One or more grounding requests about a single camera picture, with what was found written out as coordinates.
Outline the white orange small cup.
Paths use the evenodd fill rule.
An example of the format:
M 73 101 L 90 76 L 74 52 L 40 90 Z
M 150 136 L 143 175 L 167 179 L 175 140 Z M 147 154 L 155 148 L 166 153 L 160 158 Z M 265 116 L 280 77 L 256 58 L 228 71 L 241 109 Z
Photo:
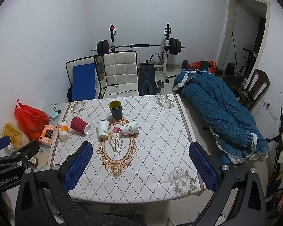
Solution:
M 66 140 L 69 138 L 69 128 L 65 122 L 61 122 L 57 126 L 59 136 L 62 140 Z

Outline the white floral paper cup upright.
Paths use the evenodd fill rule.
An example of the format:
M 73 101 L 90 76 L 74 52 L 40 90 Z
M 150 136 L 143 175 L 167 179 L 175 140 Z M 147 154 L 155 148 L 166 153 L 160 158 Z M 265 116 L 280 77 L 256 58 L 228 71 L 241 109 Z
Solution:
M 108 131 L 109 131 L 109 121 L 99 120 L 98 121 L 98 137 L 101 139 L 107 139 Z

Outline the barbell with black plates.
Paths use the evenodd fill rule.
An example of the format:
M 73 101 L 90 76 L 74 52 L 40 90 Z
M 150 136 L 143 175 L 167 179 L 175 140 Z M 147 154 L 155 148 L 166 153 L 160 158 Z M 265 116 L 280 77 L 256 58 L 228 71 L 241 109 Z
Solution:
M 178 55 L 181 53 L 182 49 L 185 48 L 182 46 L 182 43 L 180 40 L 176 38 L 169 39 L 168 44 L 163 45 L 154 45 L 154 44 L 129 44 L 129 45 L 119 45 L 119 46 L 109 46 L 108 40 L 102 40 L 96 45 L 96 49 L 91 50 L 91 52 L 96 52 L 98 56 L 103 56 L 104 54 L 110 52 L 112 49 L 116 48 L 144 48 L 144 47 L 162 47 L 163 49 L 166 49 L 169 54 L 171 55 Z

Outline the dumbbell on floor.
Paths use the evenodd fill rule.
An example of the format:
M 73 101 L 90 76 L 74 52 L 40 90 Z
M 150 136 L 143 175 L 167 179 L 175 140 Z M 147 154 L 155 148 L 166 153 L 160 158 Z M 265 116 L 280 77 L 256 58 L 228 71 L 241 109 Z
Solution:
M 162 80 L 158 80 L 156 82 L 156 93 L 160 93 L 162 91 L 162 89 L 164 88 L 165 83 Z

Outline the white chair with blue board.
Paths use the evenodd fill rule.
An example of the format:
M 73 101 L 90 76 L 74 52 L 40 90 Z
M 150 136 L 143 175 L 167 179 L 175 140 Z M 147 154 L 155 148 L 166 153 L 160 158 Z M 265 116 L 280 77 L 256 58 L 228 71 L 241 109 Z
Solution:
M 69 102 L 100 98 L 102 87 L 94 56 L 68 61 L 66 72 L 70 82 Z

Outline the white floral paper cup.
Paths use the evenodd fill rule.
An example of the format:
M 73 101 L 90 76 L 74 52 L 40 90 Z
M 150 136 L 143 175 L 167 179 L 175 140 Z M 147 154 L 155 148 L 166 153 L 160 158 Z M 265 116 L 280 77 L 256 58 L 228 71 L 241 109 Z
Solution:
M 131 135 L 139 133 L 138 126 L 135 121 L 129 122 L 121 127 L 122 135 Z
M 99 120 L 98 121 L 98 137 L 101 139 L 107 139 L 108 131 L 109 131 L 109 121 Z

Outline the white quilted chair right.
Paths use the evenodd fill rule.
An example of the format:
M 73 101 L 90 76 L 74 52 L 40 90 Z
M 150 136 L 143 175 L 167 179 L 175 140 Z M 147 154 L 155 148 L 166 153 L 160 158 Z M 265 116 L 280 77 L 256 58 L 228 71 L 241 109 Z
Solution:
M 106 86 L 102 97 L 138 96 L 137 53 L 134 50 L 103 55 Z

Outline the door frame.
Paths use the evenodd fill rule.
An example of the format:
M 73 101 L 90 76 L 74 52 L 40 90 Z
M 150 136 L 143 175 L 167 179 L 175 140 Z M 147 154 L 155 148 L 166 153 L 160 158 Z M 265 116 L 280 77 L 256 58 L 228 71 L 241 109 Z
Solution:
M 244 84 L 265 46 L 270 4 L 264 0 L 227 0 L 217 56 L 219 76 L 230 87 Z

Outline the small blue box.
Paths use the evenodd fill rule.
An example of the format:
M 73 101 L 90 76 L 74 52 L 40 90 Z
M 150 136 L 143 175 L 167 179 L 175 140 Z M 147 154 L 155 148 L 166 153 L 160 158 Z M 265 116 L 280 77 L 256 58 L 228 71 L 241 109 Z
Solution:
M 61 110 L 60 109 L 53 109 L 51 110 L 51 112 L 48 114 L 48 116 L 51 118 L 51 119 L 56 119 L 57 116 L 61 113 Z

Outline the red plastic bag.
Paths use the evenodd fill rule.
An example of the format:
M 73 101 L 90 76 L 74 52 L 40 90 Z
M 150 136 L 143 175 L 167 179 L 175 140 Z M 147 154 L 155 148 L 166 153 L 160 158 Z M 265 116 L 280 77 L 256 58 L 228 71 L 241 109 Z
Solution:
M 25 134 L 29 141 L 40 143 L 40 136 L 46 125 L 49 124 L 48 115 L 36 108 L 22 104 L 17 99 L 14 117 L 19 129 Z

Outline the black tripod stand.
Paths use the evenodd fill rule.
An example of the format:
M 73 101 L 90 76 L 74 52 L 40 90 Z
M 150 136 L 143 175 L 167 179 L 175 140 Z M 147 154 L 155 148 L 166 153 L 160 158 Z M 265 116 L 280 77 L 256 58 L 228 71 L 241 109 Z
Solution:
M 276 192 L 283 178 L 283 107 L 280 109 L 279 134 L 272 139 L 266 139 L 266 141 L 268 143 L 275 142 L 278 144 L 275 148 L 274 167 L 266 189 L 266 196 L 268 197 Z

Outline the dark wooden chair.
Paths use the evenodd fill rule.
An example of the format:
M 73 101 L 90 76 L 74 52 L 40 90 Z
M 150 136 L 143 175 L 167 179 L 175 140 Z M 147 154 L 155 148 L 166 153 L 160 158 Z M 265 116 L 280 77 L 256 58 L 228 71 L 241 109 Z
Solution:
M 260 69 L 255 69 L 246 88 L 235 86 L 234 94 L 239 103 L 250 111 L 268 90 L 269 85 L 267 74 Z

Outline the teal blanket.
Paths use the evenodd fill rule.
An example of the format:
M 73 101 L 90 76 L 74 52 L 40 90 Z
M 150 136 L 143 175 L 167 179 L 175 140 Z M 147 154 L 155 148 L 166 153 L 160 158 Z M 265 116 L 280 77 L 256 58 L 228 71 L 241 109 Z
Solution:
M 208 124 L 221 151 L 216 158 L 220 164 L 239 165 L 268 157 L 268 143 L 254 117 L 219 77 L 207 70 L 182 70 L 173 90 Z

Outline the dark green cup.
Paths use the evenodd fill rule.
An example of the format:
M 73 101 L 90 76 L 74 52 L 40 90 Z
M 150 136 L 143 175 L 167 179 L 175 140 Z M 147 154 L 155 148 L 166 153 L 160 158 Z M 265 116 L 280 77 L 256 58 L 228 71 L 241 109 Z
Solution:
M 114 119 L 121 119 L 123 117 L 122 104 L 118 100 L 109 103 L 110 112 Z

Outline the orange tissue box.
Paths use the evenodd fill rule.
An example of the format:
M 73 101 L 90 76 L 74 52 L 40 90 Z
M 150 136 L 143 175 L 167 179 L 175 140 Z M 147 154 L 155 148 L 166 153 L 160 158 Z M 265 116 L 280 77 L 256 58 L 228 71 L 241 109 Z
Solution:
M 54 135 L 56 133 L 56 128 L 53 125 L 45 125 L 41 135 L 39 137 L 39 141 L 41 144 L 46 146 L 51 146 Z

